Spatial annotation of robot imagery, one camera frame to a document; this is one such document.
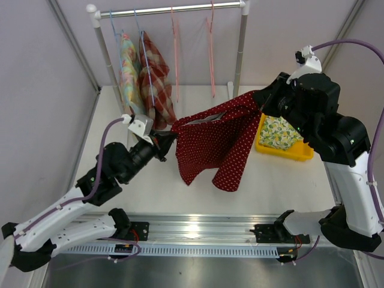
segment robotic arm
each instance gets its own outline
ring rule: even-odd
[[[24,223],[2,227],[4,238],[14,237],[13,266],[29,272],[72,246],[100,238],[127,239],[131,223],[122,209],[115,208],[95,221],[68,226],[78,216],[119,194],[122,188],[118,183],[128,184],[152,158],[166,161],[176,134],[151,130],[153,120],[143,115],[122,118],[123,124],[128,124],[128,129],[140,138],[134,147],[128,151],[121,143],[106,145],[103,156],[96,157],[96,166],[61,199]],[[96,183],[99,164],[100,181]]]
[[[322,212],[287,211],[275,225],[286,231],[277,233],[324,235],[338,247],[372,252],[381,243],[384,209],[376,183],[367,178],[368,134],[359,120],[337,113],[340,86],[322,73],[311,48],[296,53],[298,70],[280,73],[253,98],[264,114],[282,116],[320,155],[340,204]]]

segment colorful patterned cloth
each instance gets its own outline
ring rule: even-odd
[[[302,139],[301,135],[284,118],[267,116],[260,131],[259,143],[285,151]]]
[[[127,34],[121,37],[120,91],[124,112],[127,114],[145,114],[145,107],[140,97],[139,73],[141,65],[136,49]]]
[[[146,66],[143,44],[140,41],[140,62],[143,67],[139,77],[141,96],[144,101],[146,115],[154,120],[154,129],[162,130],[176,121],[171,99],[172,86],[167,78],[169,67],[146,32],[143,33],[143,39],[149,72]],[[153,105],[152,101],[149,74],[151,74],[155,105]]]
[[[187,185],[201,171],[218,168],[212,183],[228,192],[238,189],[261,117],[252,95],[248,92],[172,126],[178,133],[180,175]]]

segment clothes rack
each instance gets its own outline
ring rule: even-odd
[[[200,5],[186,5],[186,6],[177,6],[177,7],[163,7],[163,8],[149,8],[149,9],[138,9],[136,14],[139,15],[154,15],[154,14],[164,14],[173,12],[185,12],[185,11],[198,11],[198,10],[210,10],[212,9],[221,9],[221,8],[241,8],[241,24],[240,24],[240,35],[239,35],[239,44],[238,52],[236,58],[236,70],[235,70],[235,79],[233,85],[233,95],[232,97],[238,96],[239,85],[240,85],[240,76],[241,76],[241,65],[242,65],[242,54],[244,49],[244,40],[245,40],[245,30],[247,28],[247,18],[250,10],[250,0],[240,0],[237,2],[227,2],[227,3],[214,3],[214,4],[200,4]],[[93,4],[88,4],[86,10],[89,13],[91,18],[92,25],[95,29],[96,37],[103,54],[104,61],[108,70],[109,78],[111,80],[113,91],[115,97],[119,103],[119,108],[121,113],[123,113],[123,108],[121,104],[121,95],[118,85],[118,81],[113,70],[113,66],[110,60],[106,42],[104,40],[103,32],[100,28],[100,21],[109,17],[131,17],[135,15],[135,10],[121,10],[121,11],[100,11],[97,10],[96,6]]]

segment yellow basket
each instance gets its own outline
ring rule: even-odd
[[[255,147],[256,151],[265,154],[280,156],[283,158],[293,159],[296,161],[306,161],[313,158],[313,149],[303,141],[297,141],[288,150],[280,150],[276,148],[265,147],[260,142],[260,131],[263,128],[266,116],[263,114],[260,120],[259,129],[257,129]]]

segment red cloth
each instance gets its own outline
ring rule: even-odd
[[[261,118],[253,92],[174,123],[172,131],[178,133],[176,157],[187,185],[201,171],[219,168],[212,183],[228,192],[238,189]],[[221,113],[219,119],[188,124]]]
[[[143,40],[149,69],[146,66],[144,47],[140,41],[140,63],[143,67],[139,76],[140,93],[147,116],[154,120],[154,129],[162,130],[167,127],[167,124],[172,125],[176,121],[171,99],[172,86],[167,78],[169,67],[146,32],[143,33]],[[151,74],[154,102],[149,74]]]

